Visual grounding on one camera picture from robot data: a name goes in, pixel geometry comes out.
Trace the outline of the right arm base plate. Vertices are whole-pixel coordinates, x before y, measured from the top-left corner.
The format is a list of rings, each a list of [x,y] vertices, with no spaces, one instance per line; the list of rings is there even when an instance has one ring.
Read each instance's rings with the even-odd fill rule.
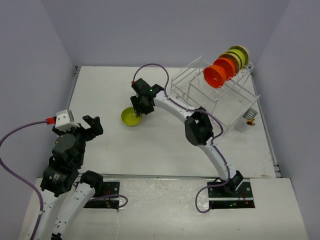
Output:
[[[245,180],[236,192],[227,193],[221,187],[208,190],[209,207],[215,209],[253,209],[255,208],[251,183]]]

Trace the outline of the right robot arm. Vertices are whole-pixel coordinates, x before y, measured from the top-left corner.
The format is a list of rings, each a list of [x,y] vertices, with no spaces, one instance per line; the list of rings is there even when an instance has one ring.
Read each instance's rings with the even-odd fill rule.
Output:
[[[158,84],[150,86],[142,78],[133,80],[131,87],[135,95],[130,98],[134,113],[137,117],[148,115],[161,108],[178,118],[184,124],[187,141],[199,147],[215,167],[222,188],[227,196],[233,197],[241,191],[244,177],[231,164],[227,163],[223,154],[214,144],[219,135],[214,135],[210,118],[214,116],[203,107],[190,107],[167,95],[165,89]]]

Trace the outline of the lime green bowl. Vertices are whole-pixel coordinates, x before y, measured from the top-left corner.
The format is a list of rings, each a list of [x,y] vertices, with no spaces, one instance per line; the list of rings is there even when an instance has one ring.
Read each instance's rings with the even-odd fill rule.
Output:
[[[135,109],[132,106],[125,108],[120,117],[122,122],[128,127],[135,127],[142,120],[142,115],[137,116]]]

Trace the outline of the orange bowl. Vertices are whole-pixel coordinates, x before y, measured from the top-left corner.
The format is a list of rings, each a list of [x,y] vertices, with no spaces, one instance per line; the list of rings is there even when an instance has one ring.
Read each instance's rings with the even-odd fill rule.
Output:
[[[210,65],[203,70],[204,80],[213,88],[222,87],[227,79],[225,70],[218,65]]]
[[[233,78],[236,74],[236,66],[234,62],[226,57],[216,59],[213,64],[224,69],[226,80]]]

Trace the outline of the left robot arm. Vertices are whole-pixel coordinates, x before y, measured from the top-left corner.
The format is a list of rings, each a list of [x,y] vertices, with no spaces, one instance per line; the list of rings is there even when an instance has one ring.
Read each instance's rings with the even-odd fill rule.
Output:
[[[90,170],[79,174],[79,170],[84,163],[86,143],[104,130],[98,116],[85,115],[82,119],[89,128],[75,123],[66,113],[56,116],[52,131],[58,137],[36,190],[41,199],[26,240],[60,240],[86,203],[103,193],[102,175]]]

